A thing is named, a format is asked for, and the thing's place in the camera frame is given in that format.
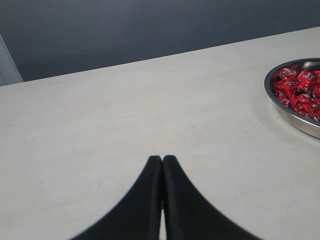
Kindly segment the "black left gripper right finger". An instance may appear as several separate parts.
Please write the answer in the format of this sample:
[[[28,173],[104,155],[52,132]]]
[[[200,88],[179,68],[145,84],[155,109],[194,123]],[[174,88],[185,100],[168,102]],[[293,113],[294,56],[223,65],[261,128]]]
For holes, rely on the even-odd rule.
[[[196,189],[174,155],[163,158],[163,198],[168,240],[258,240]]]

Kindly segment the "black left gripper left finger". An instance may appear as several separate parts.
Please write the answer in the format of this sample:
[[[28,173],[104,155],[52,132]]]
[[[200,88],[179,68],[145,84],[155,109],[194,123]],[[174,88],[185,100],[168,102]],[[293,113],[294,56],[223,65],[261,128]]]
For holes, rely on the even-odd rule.
[[[160,236],[163,163],[150,156],[125,196],[74,240],[158,240]]]

